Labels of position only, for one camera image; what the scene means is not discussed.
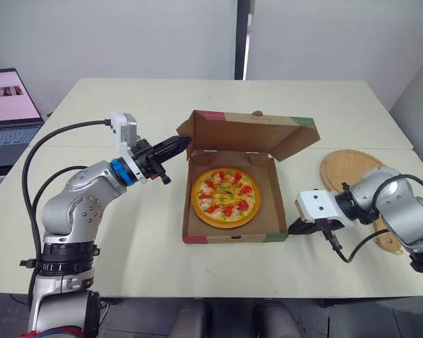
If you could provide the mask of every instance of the table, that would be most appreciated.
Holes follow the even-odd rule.
[[[262,109],[271,114],[312,116],[321,141],[276,164],[288,224],[298,216],[293,205],[296,194],[324,188],[319,163],[334,150],[356,148],[423,179],[423,163],[364,82],[85,79],[76,84],[37,137],[62,125],[107,118],[111,108],[132,113],[140,134],[153,144],[174,134],[194,108],[239,112]],[[370,126],[367,118],[361,118],[362,113],[371,124],[373,117],[379,123]],[[345,127],[335,125],[339,119]],[[34,256],[20,190],[28,151],[0,186],[0,292],[25,293],[30,279],[31,271],[18,267],[21,259]],[[35,156],[30,194],[34,196],[43,181],[60,168],[91,165],[117,155],[106,127],[60,135]],[[423,295],[423,275],[413,271],[407,255],[386,253],[373,242],[350,265],[339,260],[319,233],[289,237],[281,243],[184,244],[185,155],[171,159],[165,168],[173,180],[170,185],[164,186],[160,180],[136,184],[104,213],[97,237],[102,253],[94,260],[94,289],[102,296]],[[63,189],[68,175],[49,186],[40,206]],[[423,196],[421,187],[414,182],[412,186]],[[370,227],[362,225],[355,230],[339,230],[344,252],[370,232]]]
[[[293,201],[300,190],[324,188],[318,167],[333,150],[306,149],[277,163],[288,223],[298,216]],[[423,164],[412,150],[360,150],[423,179]],[[111,147],[43,146],[30,170],[31,193],[59,168],[90,165],[115,155]],[[33,256],[30,224],[20,193],[22,165],[23,158],[0,186],[0,292],[25,293],[30,278],[29,270],[18,267],[20,259]],[[97,237],[102,252],[94,260],[94,288],[103,296],[423,295],[423,274],[409,266],[407,254],[386,253],[374,242],[349,265],[340,261],[318,233],[289,237],[281,243],[184,244],[185,157],[171,159],[166,170],[173,180],[170,185],[164,186],[160,180],[136,184],[105,210]],[[67,175],[48,188],[40,205],[63,188]],[[411,184],[423,196],[423,189]],[[370,232],[370,226],[362,225],[339,230],[344,252],[348,254]]]
[[[136,118],[139,134],[160,142],[193,109],[314,118],[321,141],[312,148],[411,149],[407,137],[362,81],[230,81],[82,79],[31,144],[71,123],[109,118],[112,110]],[[106,128],[82,128],[49,144],[113,146]]]

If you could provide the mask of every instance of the cardboard box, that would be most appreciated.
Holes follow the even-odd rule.
[[[187,148],[188,181],[183,214],[187,244],[282,242],[286,216],[274,160],[282,161],[319,140],[312,118],[193,111],[177,129],[192,137]],[[191,186],[205,171],[231,167],[249,174],[262,196],[260,209],[247,224],[233,229],[212,227],[190,207]]]

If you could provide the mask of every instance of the green stripe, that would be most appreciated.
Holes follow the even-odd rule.
[[[287,239],[288,234],[266,234],[264,243],[283,242]]]
[[[298,125],[301,127],[307,127],[307,128],[313,128],[316,129],[315,122],[313,121],[313,118],[294,118],[291,117],[293,121],[295,121]]]

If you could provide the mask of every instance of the wooden cutting board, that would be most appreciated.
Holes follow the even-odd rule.
[[[385,166],[377,158],[356,150],[338,150],[324,158],[319,166],[319,175],[328,190],[343,192],[342,183],[353,185],[371,169]],[[374,231],[386,229],[382,219],[373,223]],[[375,238],[376,243],[393,254],[402,254],[401,244],[392,232],[380,234]]]

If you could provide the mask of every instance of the laptop keyboard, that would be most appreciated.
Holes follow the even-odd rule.
[[[39,128],[0,130],[0,146],[29,144]]]

